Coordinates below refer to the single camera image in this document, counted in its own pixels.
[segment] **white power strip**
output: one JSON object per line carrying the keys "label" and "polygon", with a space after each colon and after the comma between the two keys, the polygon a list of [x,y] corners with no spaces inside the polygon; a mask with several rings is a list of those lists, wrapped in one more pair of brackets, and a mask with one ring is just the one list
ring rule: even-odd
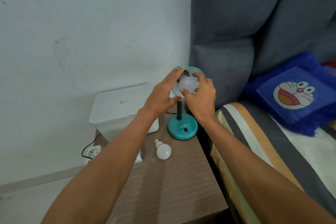
{"label": "white power strip", "polygon": [[[92,147],[88,148],[87,156],[94,159],[95,156],[97,156],[98,153],[100,153],[101,150],[102,150],[101,145],[92,146]],[[91,160],[89,158],[86,158],[85,165],[87,165],[90,161]]]}

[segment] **striped bedsheet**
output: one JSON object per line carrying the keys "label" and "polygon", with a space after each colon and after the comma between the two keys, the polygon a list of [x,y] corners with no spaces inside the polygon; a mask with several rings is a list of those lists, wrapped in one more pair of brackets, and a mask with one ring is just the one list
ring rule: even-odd
{"label": "striped bedsheet", "polygon": [[[332,127],[318,128],[315,137],[300,135],[283,128],[248,101],[224,105],[216,116],[245,146],[336,218],[336,131]],[[211,156],[242,220],[260,223],[215,145]]]}

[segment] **power cord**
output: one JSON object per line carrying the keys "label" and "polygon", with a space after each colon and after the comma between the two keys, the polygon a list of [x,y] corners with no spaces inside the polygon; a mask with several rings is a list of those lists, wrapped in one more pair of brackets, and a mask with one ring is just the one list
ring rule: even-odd
{"label": "power cord", "polygon": [[90,157],[88,157],[88,156],[84,156],[84,155],[83,155],[83,152],[85,151],[85,149],[86,149],[87,147],[89,147],[91,144],[93,144],[93,143],[96,141],[96,139],[97,139],[100,135],[101,135],[101,133],[99,133],[98,136],[96,136],[96,138],[92,141],[92,143],[90,143],[88,146],[86,146],[86,147],[83,149],[83,151],[82,151],[82,157],[92,159],[92,158],[90,158]]}

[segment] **forearm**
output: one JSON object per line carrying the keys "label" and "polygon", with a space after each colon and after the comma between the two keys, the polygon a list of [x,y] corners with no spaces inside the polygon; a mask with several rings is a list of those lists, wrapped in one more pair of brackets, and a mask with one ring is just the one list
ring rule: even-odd
{"label": "forearm", "polygon": [[216,117],[199,122],[262,223],[335,223],[326,210],[243,145]]}
{"label": "forearm", "polygon": [[105,223],[155,119],[141,108],[132,122],[66,185],[42,223]]}

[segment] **teal lamp base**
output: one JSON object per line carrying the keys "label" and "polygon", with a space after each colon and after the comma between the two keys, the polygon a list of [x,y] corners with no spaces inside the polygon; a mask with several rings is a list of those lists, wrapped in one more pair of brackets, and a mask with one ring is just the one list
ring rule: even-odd
{"label": "teal lamp base", "polygon": [[177,140],[191,139],[197,132],[196,119],[186,113],[182,113],[182,119],[177,119],[177,114],[170,118],[168,122],[168,132]]}

